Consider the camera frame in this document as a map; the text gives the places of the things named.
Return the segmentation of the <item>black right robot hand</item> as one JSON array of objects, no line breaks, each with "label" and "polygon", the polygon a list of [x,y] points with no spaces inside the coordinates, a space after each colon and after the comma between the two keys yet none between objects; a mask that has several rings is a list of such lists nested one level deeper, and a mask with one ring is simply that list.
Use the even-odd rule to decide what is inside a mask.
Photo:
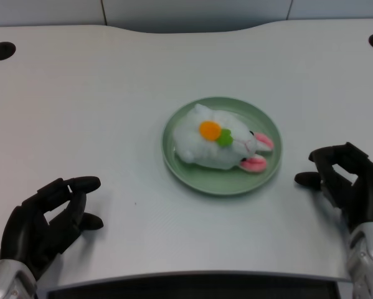
[{"label": "black right robot hand", "polygon": [[349,232],[373,222],[373,162],[353,144],[328,146],[309,154],[316,172],[295,175],[295,182],[321,191],[342,212]]}]

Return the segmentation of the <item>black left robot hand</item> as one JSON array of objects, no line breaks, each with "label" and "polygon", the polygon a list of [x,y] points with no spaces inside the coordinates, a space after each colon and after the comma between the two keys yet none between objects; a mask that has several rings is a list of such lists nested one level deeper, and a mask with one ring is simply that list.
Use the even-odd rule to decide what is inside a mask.
[{"label": "black left robot hand", "polygon": [[1,240],[0,259],[23,263],[36,280],[58,254],[64,253],[86,230],[103,221],[85,212],[87,194],[101,186],[96,176],[58,178],[16,206]]}]

